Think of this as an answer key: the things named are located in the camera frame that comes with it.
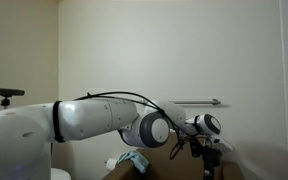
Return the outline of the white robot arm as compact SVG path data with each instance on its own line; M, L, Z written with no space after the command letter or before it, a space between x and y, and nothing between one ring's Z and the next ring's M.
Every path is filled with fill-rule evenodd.
M151 101L143 112L126 99L57 101L0 111L0 180L50 180L50 145L118 131L129 146L157 148L177 130L184 138L202 135L203 151L223 154L233 147L210 114L188 118L167 101Z

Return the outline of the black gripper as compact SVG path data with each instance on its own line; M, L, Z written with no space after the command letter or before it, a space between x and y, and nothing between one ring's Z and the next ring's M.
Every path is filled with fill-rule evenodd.
M202 153L204 173L213 174L214 168L221 164L222 152L217 149L205 148Z

